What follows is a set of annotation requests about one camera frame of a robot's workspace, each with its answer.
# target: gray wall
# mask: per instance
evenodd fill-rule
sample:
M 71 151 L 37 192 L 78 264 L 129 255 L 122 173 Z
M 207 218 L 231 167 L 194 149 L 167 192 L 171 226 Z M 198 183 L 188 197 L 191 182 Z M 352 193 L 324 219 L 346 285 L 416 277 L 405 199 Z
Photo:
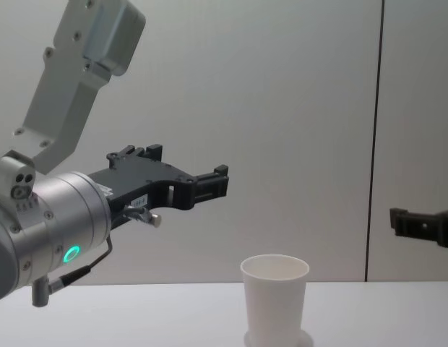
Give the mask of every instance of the gray wall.
M 133 2 L 148 23 L 130 70 L 100 92 L 55 172 L 161 143 L 191 173 L 227 163 L 231 182 L 225 199 L 159 211 L 159 230 L 114 232 L 113 255 L 83 283 L 235 281 L 241 260 L 268 252 L 305 259 L 311 280 L 363 280 L 381 1 Z M 0 1 L 0 148 L 65 4 Z
M 448 249 L 389 232 L 389 208 L 448 210 L 448 0 L 386 3 L 371 280 L 448 280 Z

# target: cup rim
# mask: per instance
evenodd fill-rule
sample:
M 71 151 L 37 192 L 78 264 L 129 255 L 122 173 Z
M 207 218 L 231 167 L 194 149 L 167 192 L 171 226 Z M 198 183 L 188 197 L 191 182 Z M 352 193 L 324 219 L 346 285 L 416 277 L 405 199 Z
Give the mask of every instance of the cup rim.
M 283 257 L 283 258 L 292 259 L 292 260 L 295 260 L 295 261 L 300 262 L 303 265 L 305 265 L 306 266 L 306 271 L 304 273 L 302 273 L 301 275 L 297 275 L 297 276 L 293 276 L 293 277 L 289 277 L 289 278 L 267 278 L 267 277 L 256 276 L 256 275 L 254 275 L 252 273 L 249 273 L 248 271 L 245 270 L 244 267 L 245 267 L 245 264 L 247 262 L 250 262 L 250 261 L 258 259 L 258 258 L 263 258 L 263 257 Z M 260 254 L 260 255 L 255 255 L 253 257 L 245 259 L 240 264 L 240 271 L 244 275 L 247 275 L 247 276 L 252 277 L 252 278 L 256 278 L 258 280 L 268 280 L 268 281 L 272 281 L 272 282 L 288 282 L 288 281 L 291 281 L 291 280 L 298 280 L 300 278 L 305 277 L 309 273 L 310 267 L 309 267 L 309 264 L 307 262 L 305 262 L 304 260 L 296 258 L 296 257 L 292 257 L 290 255 L 284 255 L 284 254 Z

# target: black vertical line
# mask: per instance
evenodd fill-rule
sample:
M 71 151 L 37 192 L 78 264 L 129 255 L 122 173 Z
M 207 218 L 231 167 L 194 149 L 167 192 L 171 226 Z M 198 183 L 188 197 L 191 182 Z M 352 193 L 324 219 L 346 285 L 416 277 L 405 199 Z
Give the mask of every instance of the black vertical line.
M 367 245 L 366 245 L 366 274 L 365 281 L 369 281 L 369 253 L 370 253 L 370 225 L 371 225 L 371 203 L 374 193 L 374 168 L 375 168 L 375 142 L 376 142 L 376 120 L 378 119 L 378 99 L 380 95 L 380 75 L 382 72 L 382 48 L 383 48 L 383 24 L 384 24 L 384 2 L 382 0 L 382 18 L 380 22 L 380 39 L 378 48 L 378 69 L 376 71 L 375 90 L 375 114 L 374 114 L 374 136 L 371 146 L 371 167 L 370 167 L 370 190 L 369 190 L 369 217 L 367 220 Z

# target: white table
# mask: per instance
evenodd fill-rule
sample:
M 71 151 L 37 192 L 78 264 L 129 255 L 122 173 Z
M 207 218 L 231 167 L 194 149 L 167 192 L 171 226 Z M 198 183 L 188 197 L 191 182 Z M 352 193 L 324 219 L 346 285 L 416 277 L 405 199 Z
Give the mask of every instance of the white table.
M 310 283 L 315 347 L 448 346 L 448 283 Z M 0 301 L 0 346 L 244 347 L 241 284 L 74 286 L 36 309 Z

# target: green led light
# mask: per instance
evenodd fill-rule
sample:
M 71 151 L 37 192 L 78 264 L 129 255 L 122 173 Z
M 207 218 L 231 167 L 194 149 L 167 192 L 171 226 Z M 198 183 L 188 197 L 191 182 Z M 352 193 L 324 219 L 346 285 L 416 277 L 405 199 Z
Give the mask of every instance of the green led light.
M 81 251 L 79 246 L 73 246 L 72 248 L 70 248 L 64 257 L 64 262 L 71 262 L 74 258 L 76 258 L 79 254 L 79 252 Z

